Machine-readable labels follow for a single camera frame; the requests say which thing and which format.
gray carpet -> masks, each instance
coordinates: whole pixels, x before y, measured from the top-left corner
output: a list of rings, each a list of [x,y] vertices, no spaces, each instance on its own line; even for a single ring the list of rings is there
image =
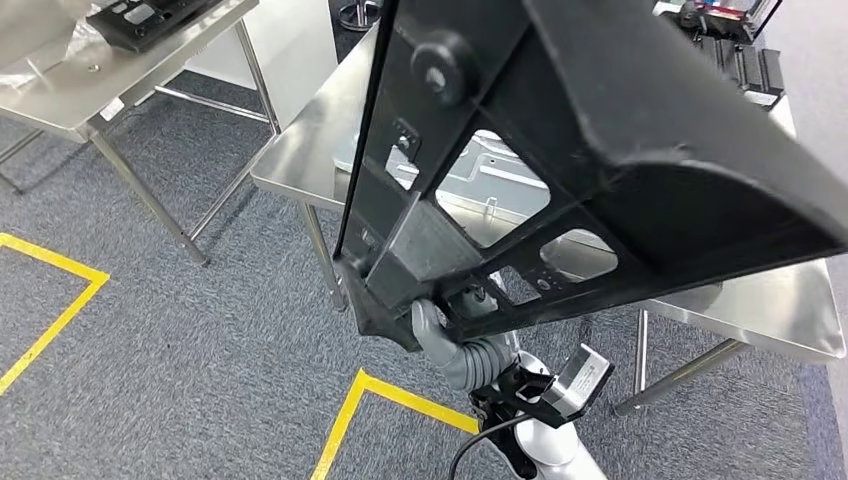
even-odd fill
[[[254,105],[193,74],[181,88]],[[0,122],[0,145],[22,130]],[[156,95],[110,132],[190,225],[264,142],[250,120]],[[296,205],[244,187],[201,237],[193,266],[91,146],[43,138],[0,167],[0,232],[103,270],[110,281],[0,396],[0,478],[309,478],[359,368],[469,412],[421,355],[357,335],[338,314]],[[321,212],[333,237],[339,216]],[[81,283],[0,253],[0,361],[49,324]],[[578,341],[617,366],[577,428],[611,479],[844,479],[822,367],[751,351],[647,411],[616,418],[630,388],[636,310],[522,332],[551,367]],[[656,379],[720,339],[663,319]],[[442,478],[467,435],[366,394],[328,478]],[[485,447],[461,478],[508,478]]]

black cable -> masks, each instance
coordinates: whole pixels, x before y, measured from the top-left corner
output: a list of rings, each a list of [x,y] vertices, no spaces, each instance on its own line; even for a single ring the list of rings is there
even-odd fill
[[[533,418],[533,417],[531,417],[529,414],[525,413],[525,414],[519,415],[515,418],[511,418],[511,419],[509,419],[509,420],[507,420],[503,423],[499,423],[492,428],[487,428],[486,430],[483,430],[482,432],[478,433],[477,435],[474,435],[473,437],[469,438],[468,441],[466,441],[465,443],[462,444],[461,447],[459,447],[459,450],[456,451],[456,455],[453,456],[453,460],[451,461],[451,468],[450,468],[450,471],[448,473],[448,480],[455,480],[456,479],[456,469],[459,466],[459,460],[462,459],[462,456],[465,455],[465,452],[467,452],[469,448],[473,447],[475,443],[479,442],[480,440],[483,440],[484,438],[486,438],[489,435],[497,432],[498,430],[503,430],[504,428],[509,428],[509,427],[516,425],[516,424],[519,424],[519,423],[521,423],[525,420],[530,420],[531,418]]]

robotic arm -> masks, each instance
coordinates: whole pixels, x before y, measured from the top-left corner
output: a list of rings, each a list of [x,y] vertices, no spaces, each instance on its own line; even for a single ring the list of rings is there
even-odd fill
[[[469,293],[468,300],[485,308],[490,299]],[[480,420],[481,433],[454,457],[450,480],[462,454],[486,437],[520,478],[606,480],[571,423],[588,410],[612,373],[606,359],[580,345],[554,376],[519,349],[515,332],[457,344],[446,335],[429,300],[413,302],[412,328],[448,384],[469,392]]]
[[[552,375],[514,331],[848,245],[845,186],[643,7],[384,2],[335,265],[360,333],[423,350],[521,478],[604,478],[570,422],[612,366],[581,345]],[[548,194],[509,229],[499,191],[462,221],[439,202],[480,130]],[[596,275],[564,266],[586,231],[612,257]],[[507,268],[532,300],[492,278]]]

metal bar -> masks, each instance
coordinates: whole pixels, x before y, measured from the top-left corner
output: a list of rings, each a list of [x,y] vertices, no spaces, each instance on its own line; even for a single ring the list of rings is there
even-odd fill
[[[11,191],[12,191],[12,193],[14,193],[15,195],[20,195],[20,194],[21,194],[21,189],[20,189],[20,188],[18,188],[18,186],[17,186],[17,185],[15,185],[15,184],[14,184],[11,180],[9,180],[9,178],[8,178],[8,177],[6,177],[5,175],[3,175],[2,173],[0,173],[0,185],[2,185],[2,186],[4,186],[4,187],[8,188],[8,189],[9,189],[9,190],[11,190]]]
[[[321,224],[318,223],[318,215],[315,213],[315,207],[303,202],[299,202],[299,207],[300,213],[303,215],[303,221],[306,223],[306,231],[309,233],[309,239],[312,240],[312,247],[315,249],[315,256],[318,257],[318,263],[321,264],[321,273],[324,275],[324,282],[330,290],[330,298],[333,300],[333,306],[336,307],[336,310],[343,312],[347,308],[347,299],[339,286],[336,271],[333,270],[333,262],[330,260],[330,253],[327,251],[327,244],[324,241],[324,235],[321,233]]]
[[[256,91],[259,92],[262,109],[265,110],[265,115],[268,116],[268,120],[270,121],[271,131],[274,135],[279,135],[282,133],[280,121],[277,120],[277,112],[274,111],[274,105],[271,103],[271,95],[268,93],[268,86],[265,85],[265,77],[262,76],[262,69],[259,67],[259,60],[256,59],[256,51],[253,49],[250,35],[248,35],[247,28],[244,26],[244,19],[236,23],[235,29],[239,37],[239,43],[241,43],[241,48],[244,51],[244,58],[247,59],[247,66],[250,67],[250,74],[253,75],[253,83],[256,84]]]
[[[232,182],[230,182],[229,185],[227,185],[227,188],[224,190],[224,192],[219,195],[217,199],[215,199],[215,203],[213,203],[209,210],[207,210],[206,213],[203,214],[203,217],[200,219],[200,221],[198,221],[194,228],[191,229],[188,238],[190,238],[192,241],[197,239],[200,233],[209,225],[209,222],[211,222],[212,219],[215,218],[215,215],[217,215],[221,208],[224,206],[224,204],[227,203],[227,200],[229,200],[230,197],[232,197],[233,194],[236,192],[236,190],[238,190],[238,187],[241,186],[241,184],[250,174],[250,169],[253,168],[254,165],[256,165],[256,162],[259,161],[259,158],[262,157],[262,155],[265,153],[265,150],[267,150],[268,147],[270,147],[273,143],[274,137],[271,137],[265,143],[265,145],[260,148],[255,155],[253,155],[250,161],[247,162],[247,164],[245,164],[245,166],[241,169],[238,175],[236,175],[236,178]]]
[[[182,231],[179,224],[177,224],[176,220],[171,217],[165,207],[159,203],[159,200],[153,195],[147,185],[136,176],[135,172],[132,170],[132,167],[127,163],[123,156],[112,146],[112,144],[104,137],[100,132],[95,132],[91,135],[91,142],[103,153],[103,156],[106,157],[109,162],[118,170],[118,173],[123,177],[124,181],[126,181],[130,188],[141,197],[141,200],[153,211],[153,213],[159,217],[159,220],[165,225],[171,234],[177,237],[177,240],[188,250],[188,254],[192,260],[199,264],[205,264],[208,262],[208,259],[203,252],[201,252],[197,246],[192,242],[188,236]]]
[[[21,137],[17,142],[9,145],[6,150],[3,150],[3,153],[0,153],[0,165],[17,155],[18,152],[24,149],[24,147],[32,143],[36,138],[40,137],[42,133],[44,133],[42,130],[32,130]]]
[[[639,310],[639,326],[636,339],[636,368],[633,372],[633,395],[645,390],[648,366],[648,311]]]
[[[277,113],[274,111],[274,105],[271,103],[271,97],[268,94],[268,87],[265,85],[265,78],[262,76],[262,69],[259,67],[259,61],[256,60],[256,52],[253,50],[253,44],[250,42],[250,36],[247,33],[247,29],[244,26],[244,20],[239,20],[238,23],[235,24],[236,33],[238,34],[239,43],[241,43],[241,48],[244,52],[244,58],[247,60],[247,65],[250,67],[250,74],[253,76],[253,82],[256,84],[256,90],[259,92],[259,100],[262,102],[262,109],[265,110],[265,119],[264,121],[268,122],[271,125],[272,136],[271,139],[263,146],[253,158],[250,159],[249,162],[241,169],[236,178],[230,182],[227,186],[226,190],[218,196],[215,200],[215,203],[203,214],[203,217],[194,228],[191,229],[189,233],[189,238],[194,240],[200,235],[200,233],[209,225],[215,215],[221,210],[227,200],[233,196],[233,194],[238,190],[238,187],[244,182],[244,179],[250,174],[250,169],[253,168],[253,165],[259,160],[259,157],[262,156],[262,153],[270,146],[273,142],[274,137],[281,133],[280,122],[277,120]]]
[[[642,393],[633,395],[627,400],[619,403],[613,409],[618,416],[630,415],[636,411],[638,406],[646,406],[656,401],[662,395],[668,393],[683,382],[701,375],[713,367],[716,367],[738,353],[750,347],[747,343],[728,339],[716,345],[709,352],[692,360],[674,372],[666,375],[658,382],[646,388]]]
[[[187,100],[189,102],[198,103],[200,105],[232,113],[240,117],[249,118],[251,120],[257,120],[259,122],[269,123],[268,117],[266,117],[265,115],[262,115],[261,113],[256,113],[246,108],[236,107],[235,105],[230,105],[229,103],[219,102],[217,100],[212,100],[211,98],[201,97],[200,95],[195,95],[193,93],[183,92],[180,90],[174,90],[168,87],[156,86],[154,90],[159,93],[164,93],[165,95],[170,95],[181,100]]]

black molded part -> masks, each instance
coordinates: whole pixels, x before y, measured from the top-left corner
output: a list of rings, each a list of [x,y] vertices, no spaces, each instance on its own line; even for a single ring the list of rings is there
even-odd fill
[[[86,18],[109,45],[143,52],[189,17],[220,3],[221,0],[119,0]],[[141,22],[132,22],[127,15],[136,9],[149,8],[151,15]]]
[[[459,100],[440,99],[413,68],[418,46],[439,38],[433,32],[467,46],[452,74],[469,75],[465,85],[474,88],[457,90],[465,92]],[[615,32],[627,32],[627,41]],[[409,191],[384,168],[398,121],[419,142]],[[488,248],[435,199],[480,128],[499,134],[551,197]],[[433,235],[410,243],[409,232],[403,248],[394,242],[416,201],[444,216],[439,228],[449,222],[479,259],[426,279],[405,268],[447,248]],[[561,320],[840,253],[845,205],[848,192],[827,168],[647,8],[618,0],[388,0],[334,259],[360,332],[414,350],[415,298],[432,298],[457,340]],[[574,283],[543,261],[540,248],[573,229],[599,236],[617,267]],[[511,303],[489,278],[507,266],[547,286],[540,298]],[[392,288],[369,288],[368,278]],[[485,289],[498,310],[463,311],[456,299],[468,288]]]

